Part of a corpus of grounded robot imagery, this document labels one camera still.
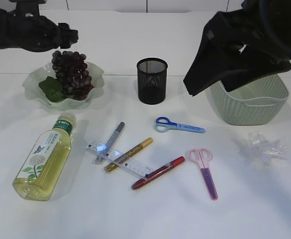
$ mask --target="green leaf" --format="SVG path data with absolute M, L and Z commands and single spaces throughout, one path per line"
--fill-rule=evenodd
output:
M 30 168 L 30 167 L 28 167 L 28 168 L 24 168 L 22 171 L 23 172 L 28 172 L 28 171 L 30 171 L 32 168 Z
M 61 94 L 62 84 L 58 80 L 48 76 L 46 80 L 39 82 L 38 85 L 42 91 L 44 91 L 47 99 L 51 102 L 59 102 L 63 100 Z
M 36 170 L 42 169 L 44 166 L 45 166 L 44 164 L 43 164 L 43 165 L 39 165 L 39 166 L 36 168 Z
M 33 178 L 35 178 L 35 177 L 36 177 L 35 174 L 30 174 L 30 175 L 27 177 L 27 179 L 30 180 L 30 179 L 33 179 Z

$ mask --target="bunch of grapes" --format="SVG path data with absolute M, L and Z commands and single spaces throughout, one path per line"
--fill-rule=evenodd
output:
M 52 69 L 56 72 L 57 80 L 62 84 L 63 95 L 82 101 L 93 89 L 91 76 L 85 63 L 86 55 L 75 51 L 55 51 L 52 54 Z

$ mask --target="gold marker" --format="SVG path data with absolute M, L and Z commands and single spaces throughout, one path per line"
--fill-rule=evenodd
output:
M 153 139 L 151 137 L 147 138 L 145 141 L 143 141 L 142 143 L 138 144 L 133 149 L 130 149 L 128 152 L 126 152 L 125 154 L 121 155 L 119 158 L 117 158 L 115 160 L 115 162 L 119 163 L 119 164 L 122 164 L 123 162 L 128 160 L 130 157 L 132 157 L 132 156 L 136 155 L 137 153 L 139 153 L 141 150 L 143 150 L 145 147 L 147 147 L 152 142 L 153 142 Z M 105 170 L 106 173 L 110 173 L 111 171 L 115 170 L 117 167 L 118 166 L 115 163 L 110 163 L 104 168 L 104 170 Z

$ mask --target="blue scissors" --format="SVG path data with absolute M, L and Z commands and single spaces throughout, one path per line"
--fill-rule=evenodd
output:
M 191 125 L 171 122 L 167 117 L 159 117 L 156 119 L 154 129 L 160 133 L 167 132 L 170 129 L 188 131 L 194 133 L 205 133 L 204 128 L 195 127 Z

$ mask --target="red marker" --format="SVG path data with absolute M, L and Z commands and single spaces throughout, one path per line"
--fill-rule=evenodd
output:
M 146 176 L 146 179 L 140 179 L 139 181 L 135 182 L 132 185 L 132 190 L 139 189 L 143 187 L 144 185 L 148 184 L 149 182 L 153 181 L 154 179 L 160 177 L 161 175 L 165 174 L 166 172 L 170 171 L 171 169 L 175 168 L 176 166 L 180 165 L 185 161 L 184 157 L 179 157 L 172 162 L 166 164 L 165 166 L 162 166 L 161 168 L 157 169 L 156 171 L 150 173 Z

